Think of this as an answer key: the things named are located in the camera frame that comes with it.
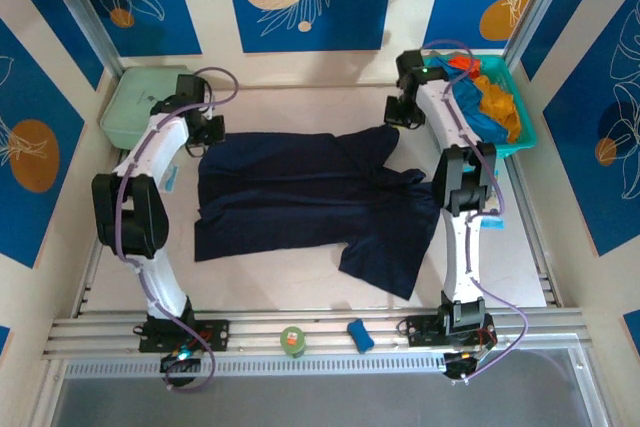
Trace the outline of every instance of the metal grate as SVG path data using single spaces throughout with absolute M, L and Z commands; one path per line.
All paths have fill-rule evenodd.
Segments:
M 172 376 L 205 376 L 211 362 L 202 361 L 202 368 Z M 159 359 L 76 360 L 67 366 L 66 379 L 145 378 L 160 376 Z M 412 372 L 442 372 L 442 354 L 367 354 L 367 355 L 307 355 L 300 359 L 283 356 L 218 356 L 217 377 L 398 374 Z

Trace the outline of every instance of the white table surface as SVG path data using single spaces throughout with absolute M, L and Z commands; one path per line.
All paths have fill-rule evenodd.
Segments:
M 227 132 L 357 132 L 380 125 L 389 87 L 243 90 L 217 113 Z M 387 162 L 395 170 L 420 168 L 431 178 L 439 159 L 428 128 L 401 130 Z M 178 282 L 196 310 L 288 310 L 437 307 L 446 272 L 442 219 L 425 255 L 411 299 L 405 301 L 338 271 L 344 245 L 279 250 L 193 261 L 193 224 L 199 218 L 196 159 L 181 150 L 173 192 L 162 194 L 170 221 L 167 244 Z M 526 233 L 503 161 L 499 183 L 507 212 L 504 230 L 481 233 L 481 282 L 522 307 L 546 306 Z M 145 310 L 142 290 L 128 267 L 103 249 L 85 295 L 83 312 Z M 500 305 L 486 300 L 490 307 Z

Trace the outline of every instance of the dark blue shirt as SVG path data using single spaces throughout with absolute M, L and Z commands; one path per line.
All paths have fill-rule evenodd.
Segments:
M 346 242 L 342 272 L 408 299 L 440 209 L 424 173 L 384 167 L 398 137 L 227 135 L 200 162 L 195 260 Z

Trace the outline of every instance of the blue sponge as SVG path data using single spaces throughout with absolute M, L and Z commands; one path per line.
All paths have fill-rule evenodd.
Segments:
M 364 328 L 364 324 L 361 319 L 354 320 L 347 324 L 347 332 L 351 335 L 351 338 L 356 343 L 358 352 L 364 354 L 366 351 L 371 350 L 375 345 L 373 339 Z

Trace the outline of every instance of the purple cable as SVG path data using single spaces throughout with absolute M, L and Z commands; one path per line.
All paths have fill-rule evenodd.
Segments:
M 153 130 L 150 130 L 149 133 L 146 135 L 146 137 L 140 143 L 140 147 L 138 148 L 138 150 L 133 156 L 133 161 L 129 164 L 129 166 L 127 167 L 127 170 L 122 176 L 122 180 L 120 181 L 120 187 L 118 189 L 118 195 L 116 196 L 116 212 L 115 212 L 116 239 L 115 240 L 116 240 L 116 253 L 118 254 L 118 258 L 126 264 L 133 265 L 133 267 L 136 270 L 136 273 L 138 274 L 138 279 L 140 280 L 140 284 L 142 285 L 142 290 L 144 291 L 144 294 L 146 295 L 149 302 L 151 302 L 154 305 L 154 307 L 156 307 L 163 315 L 165 315 L 174 324 L 176 324 L 178 327 L 180 327 L 182 330 L 184 330 L 186 333 L 188 333 L 194 339 L 196 339 L 200 343 L 200 345 L 202 345 L 204 350 L 209 354 L 209 357 L 211 357 L 211 372 L 209 373 L 209 376 L 204 380 L 204 382 L 202 382 L 199 385 L 196 385 L 195 387 L 187 387 L 187 388 L 181 387 L 180 389 L 175 389 L 177 392 L 195 392 L 198 390 L 202 390 L 202 388 L 204 388 L 204 386 L 206 386 L 209 382 L 211 382 L 211 379 L 213 379 L 213 374 L 216 366 L 216 359 L 213 354 L 213 350 L 211 349 L 211 347 L 209 346 L 209 343 L 206 340 L 204 340 L 195 330 L 193 330 L 191 327 L 189 327 L 180 319 L 178 319 L 175 315 L 171 314 L 171 312 L 169 312 L 164 307 L 162 307 L 162 305 L 160 305 L 160 303 L 158 302 L 158 299 L 156 299 L 153 296 L 153 293 L 151 292 L 151 289 L 149 289 L 149 285 L 147 284 L 147 281 L 144 278 L 144 272 L 141 270 L 142 264 L 138 262 L 136 259 L 130 259 L 124 255 L 124 251 L 122 250 L 122 204 L 124 203 L 124 192 L 125 192 L 127 183 L 129 181 L 129 178 L 131 177 L 131 173 L 133 172 L 133 169 L 136 168 L 138 161 L 142 156 L 142 153 L 149 146 L 151 139 L 153 139 L 153 137 L 156 135 L 156 133 L 160 131 L 160 129 L 162 129 L 165 125 L 167 125 L 167 123 L 170 122 L 172 119 L 174 119 L 175 117 L 177 117 L 178 115 L 184 112 L 187 112 L 188 110 L 201 109 L 203 107 L 215 108 L 216 105 L 222 105 L 222 104 L 231 102 L 236 97 L 236 95 L 238 95 L 238 91 L 240 89 L 238 79 L 236 78 L 235 75 L 233 75 L 228 70 L 223 69 L 222 67 L 205 67 L 203 69 L 197 70 L 193 75 L 199 75 L 199 74 L 202 74 L 203 72 L 210 72 L 210 71 L 222 72 L 223 74 L 229 76 L 229 78 L 231 78 L 231 80 L 233 81 L 233 92 L 229 95 L 229 97 L 223 100 L 212 101 L 209 103 L 185 105 L 184 107 L 180 107 L 179 109 L 171 112 L 169 115 L 163 118 L 160 122 L 158 122 L 158 125 L 156 126 L 156 128 Z M 164 382 L 167 385 L 167 389 L 171 390 L 173 386 L 169 383 L 169 370 L 167 370 L 166 372 L 166 375 L 164 377 Z
M 428 49 L 428 48 L 430 48 L 430 47 L 432 47 L 434 45 L 441 45 L 441 44 L 453 44 L 453 45 L 455 45 L 457 47 L 460 47 L 461 49 L 465 50 L 467 52 L 467 55 L 469 56 L 469 59 L 470 59 L 469 67 L 462 74 L 460 74 L 458 77 L 456 77 L 451 82 L 449 82 L 447 87 L 444 89 L 444 92 L 443 92 L 443 95 L 442 95 L 442 101 L 446 105 L 447 110 L 449 111 L 449 114 L 451 115 L 451 117 L 453 118 L 454 122 L 456 123 L 456 126 L 458 127 L 458 130 L 460 131 L 460 137 L 469 145 L 469 147 L 471 147 L 471 150 L 473 150 L 473 153 L 478 158 L 478 160 L 482 164 L 482 167 L 484 167 L 484 169 L 486 170 L 487 174 L 489 175 L 489 180 L 491 181 L 491 184 L 492 184 L 494 190 L 496 191 L 496 195 L 498 197 L 498 204 L 499 204 L 499 209 L 498 210 L 493 209 L 490 212 L 478 212 L 478 213 L 472 215 L 471 217 L 469 217 L 467 219 L 467 221 L 466 221 L 467 230 L 466 230 L 466 233 L 465 233 L 465 256 L 466 256 L 466 261 L 467 261 L 467 274 L 470 274 L 471 273 L 471 222 L 474 219 L 478 218 L 478 217 L 496 217 L 496 216 L 502 215 L 505 212 L 505 202 L 504 202 L 504 196 L 502 195 L 502 190 L 500 189 L 500 186 L 498 185 L 498 180 L 496 179 L 496 177 L 495 177 L 495 175 L 493 173 L 493 169 L 489 168 L 489 164 L 488 164 L 487 160 L 480 153 L 480 151 L 478 150 L 478 147 L 473 142 L 471 142 L 471 139 L 469 138 L 469 136 L 464 134 L 463 128 L 462 128 L 462 121 L 456 115 L 456 112 L 453 109 L 453 106 L 449 102 L 449 98 L 448 98 L 448 94 L 453 89 L 453 86 L 455 84 L 457 84 L 458 82 L 460 82 L 465 77 L 467 77 L 469 75 L 469 73 L 471 73 L 471 69 L 473 68 L 473 60 L 474 60 L 473 53 L 471 52 L 471 49 L 469 49 L 469 47 L 467 47 L 465 44 L 463 44 L 460 41 L 452 40 L 452 39 L 439 39 L 439 40 L 434 40 L 432 42 L 428 42 L 427 44 L 425 44 L 423 46 L 423 49 Z M 509 345 L 497 357 L 495 357 L 490 362 L 488 362 L 487 364 L 482 366 L 480 369 L 476 370 L 473 374 L 471 374 L 468 377 L 466 377 L 465 379 L 461 380 L 461 381 L 464 381 L 464 382 L 470 381 L 471 379 L 473 379 L 477 375 L 480 375 L 482 372 L 487 370 L 492 365 L 497 364 L 499 361 L 504 359 L 509 354 L 509 352 L 511 352 L 513 349 L 515 349 L 517 347 L 517 345 L 522 341 L 522 339 L 525 337 L 525 335 L 527 335 L 527 332 L 529 331 L 529 319 L 527 319 L 527 315 L 520 308 L 518 308 L 515 305 L 511 304 L 510 302 L 507 302 L 506 300 L 498 297 L 497 295 L 492 294 L 487 289 L 482 287 L 480 282 L 478 282 L 473 277 L 470 277 L 470 279 L 471 279 L 471 282 L 473 283 L 473 285 L 475 285 L 483 294 L 485 294 L 485 295 L 491 297 L 492 299 L 500 302 L 501 304 L 509 307 L 515 313 L 520 315 L 520 317 L 522 317 L 522 320 L 524 322 L 524 326 L 523 326 L 522 332 L 520 333 L 518 338 L 511 345 Z

